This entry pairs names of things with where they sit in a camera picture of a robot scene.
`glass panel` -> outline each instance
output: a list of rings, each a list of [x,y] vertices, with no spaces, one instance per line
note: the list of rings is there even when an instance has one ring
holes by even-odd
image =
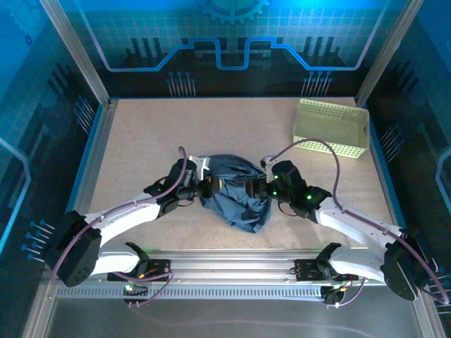
[[[404,0],[63,0],[111,96],[354,96]]]
[[[0,32],[0,327],[20,337],[51,231],[31,222],[64,214],[98,103],[38,0],[1,1]]]
[[[407,226],[425,232],[444,275],[451,273],[450,15],[449,1],[424,2],[368,102]],[[441,281],[449,291],[451,278]],[[438,310],[449,336],[451,306]]]

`light green basket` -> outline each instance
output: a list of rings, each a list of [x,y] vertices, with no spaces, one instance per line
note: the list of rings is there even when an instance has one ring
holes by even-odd
[[[363,108],[301,99],[293,126],[293,141],[310,137],[326,141],[337,155],[358,158],[369,148],[369,112]],[[297,146],[330,153],[318,142]]]

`perforated basket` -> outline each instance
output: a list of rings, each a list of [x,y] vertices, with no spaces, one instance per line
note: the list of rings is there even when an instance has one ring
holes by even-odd
[[[310,137],[326,141],[337,155],[358,158],[369,148],[369,112],[363,108],[301,99],[293,126],[293,141]],[[297,146],[330,153],[318,142]]]

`beige tabletop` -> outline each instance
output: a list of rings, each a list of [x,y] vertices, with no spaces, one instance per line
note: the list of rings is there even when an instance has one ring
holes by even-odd
[[[355,106],[352,98],[320,101]],[[235,154],[258,164],[292,142],[298,103],[296,98],[120,100],[90,211],[121,204],[166,176],[180,158],[180,145],[188,155]],[[299,168],[307,184],[332,189],[335,162],[330,154],[294,148],[283,158]],[[370,151],[358,159],[340,157],[340,164],[339,198],[389,223]],[[330,242],[358,246],[335,230],[283,215],[276,203],[263,229],[249,234],[227,225],[199,201],[112,242],[134,242],[143,249],[322,249]]]

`blue cloth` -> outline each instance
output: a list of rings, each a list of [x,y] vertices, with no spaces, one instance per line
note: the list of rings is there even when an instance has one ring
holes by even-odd
[[[210,158],[208,175],[221,178],[223,186],[210,199],[200,199],[203,207],[214,211],[232,227],[258,232],[271,217],[271,199],[250,198],[243,182],[263,177],[263,171],[236,155],[212,155]]]

